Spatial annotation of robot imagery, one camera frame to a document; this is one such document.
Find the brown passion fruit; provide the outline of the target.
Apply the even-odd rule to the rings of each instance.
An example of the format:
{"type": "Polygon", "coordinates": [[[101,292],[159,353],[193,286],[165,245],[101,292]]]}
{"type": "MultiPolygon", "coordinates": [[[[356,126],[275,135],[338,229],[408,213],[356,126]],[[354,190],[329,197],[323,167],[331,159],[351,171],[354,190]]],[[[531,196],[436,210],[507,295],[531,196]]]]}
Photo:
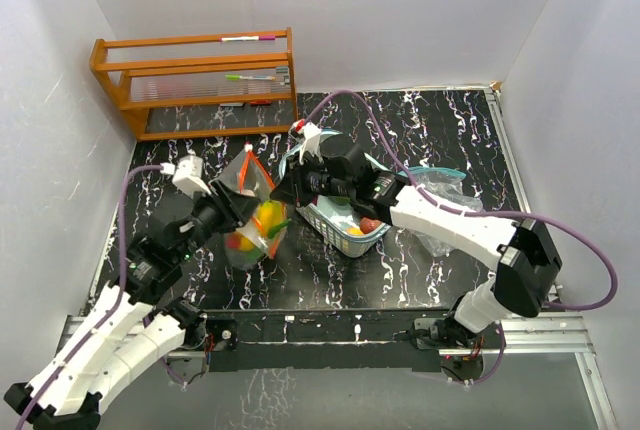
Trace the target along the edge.
{"type": "Polygon", "coordinates": [[[364,235],[367,235],[374,232],[380,225],[381,222],[379,220],[362,217],[359,222],[359,229],[364,235]]]}

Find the green chili pepper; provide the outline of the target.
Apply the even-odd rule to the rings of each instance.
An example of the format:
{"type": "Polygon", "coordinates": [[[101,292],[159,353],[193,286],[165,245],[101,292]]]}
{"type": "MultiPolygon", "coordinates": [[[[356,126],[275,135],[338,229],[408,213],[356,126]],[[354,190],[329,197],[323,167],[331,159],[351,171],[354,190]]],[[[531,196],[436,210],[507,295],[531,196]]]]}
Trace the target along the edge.
{"type": "Polygon", "coordinates": [[[282,220],[281,222],[271,226],[266,234],[268,239],[274,239],[283,229],[285,229],[290,223],[290,219],[282,220]]]}

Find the clear bag blue zipper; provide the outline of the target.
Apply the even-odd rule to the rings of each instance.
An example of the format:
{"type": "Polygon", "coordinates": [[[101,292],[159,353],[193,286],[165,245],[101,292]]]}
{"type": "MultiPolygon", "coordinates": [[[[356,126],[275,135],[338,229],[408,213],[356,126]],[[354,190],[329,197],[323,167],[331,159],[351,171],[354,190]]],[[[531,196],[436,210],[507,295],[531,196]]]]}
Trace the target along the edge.
{"type": "MultiPolygon", "coordinates": [[[[448,206],[462,206],[473,212],[482,211],[483,205],[479,197],[468,196],[463,192],[463,181],[466,174],[459,170],[445,167],[414,166],[410,173],[418,184],[421,184],[434,197],[446,201],[448,206]]],[[[412,230],[420,243],[434,257],[448,256],[454,249],[432,236],[412,230]]]]}

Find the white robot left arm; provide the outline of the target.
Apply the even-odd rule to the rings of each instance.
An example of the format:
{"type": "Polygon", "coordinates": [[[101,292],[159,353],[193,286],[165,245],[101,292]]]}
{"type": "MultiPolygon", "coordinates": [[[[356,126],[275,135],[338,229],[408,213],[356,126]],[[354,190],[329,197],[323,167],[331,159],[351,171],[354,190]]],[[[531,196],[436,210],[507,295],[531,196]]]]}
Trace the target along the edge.
{"type": "Polygon", "coordinates": [[[183,298],[157,305],[193,252],[247,224],[261,202],[257,190],[220,180],[208,192],[161,201],[122,252],[123,272],[103,288],[65,346],[39,374],[5,393],[18,423],[95,429],[113,401],[156,362],[180,346],[200,346],[207,326],[198,309],[183,298]]]}

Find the yellow banana bunch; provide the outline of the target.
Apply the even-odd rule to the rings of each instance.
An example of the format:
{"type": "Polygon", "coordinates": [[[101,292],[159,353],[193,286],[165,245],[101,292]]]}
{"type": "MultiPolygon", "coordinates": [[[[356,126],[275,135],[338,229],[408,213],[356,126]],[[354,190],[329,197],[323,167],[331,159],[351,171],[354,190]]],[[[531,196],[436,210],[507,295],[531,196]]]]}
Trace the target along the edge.
{"type": "Polygon", "coordinates": [[[278,201],[268,200],[263,202],[256,210],[252,221],[263,237],[268,237],[272,229],[285,220],[283,204],[278,201]]]}

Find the clear bag orange zipper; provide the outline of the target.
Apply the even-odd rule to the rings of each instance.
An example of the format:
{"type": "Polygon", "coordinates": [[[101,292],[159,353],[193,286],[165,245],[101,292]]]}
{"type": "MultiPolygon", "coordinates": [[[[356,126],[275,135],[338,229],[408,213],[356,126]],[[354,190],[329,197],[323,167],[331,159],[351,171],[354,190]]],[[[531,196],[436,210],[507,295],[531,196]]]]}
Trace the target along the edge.
{"type": "Polygon", "coordinates": [[[244,145],[219,179],[235,196],[257,200],[246,222],[224,235],[225,254],[231,266],[248,271],[266,258],[273,259],[290,219],[286,206],[270,198],[275,184],[251,144],[244,145]]]}

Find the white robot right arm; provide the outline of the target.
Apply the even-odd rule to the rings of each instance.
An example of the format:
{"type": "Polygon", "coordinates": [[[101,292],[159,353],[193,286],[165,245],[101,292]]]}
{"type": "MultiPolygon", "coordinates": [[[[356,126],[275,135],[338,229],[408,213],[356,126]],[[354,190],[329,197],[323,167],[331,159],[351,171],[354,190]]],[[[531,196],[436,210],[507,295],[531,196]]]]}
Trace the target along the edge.
{"type": "Polygon", "coordinates": [[[475,258],[494,275],[459,297],[442,319],[413,326],[408,336],[433,347],[466,347],[511,314],[536,317],[562,262],[547,226],[526,217],[475,214],[436,200],[409,173],[374,167],[356,144],[332,137],[317,155],[285,160],[274,200],[302,208],[317,197],[343,198],[361,216],[422,233],[475,258]]]}

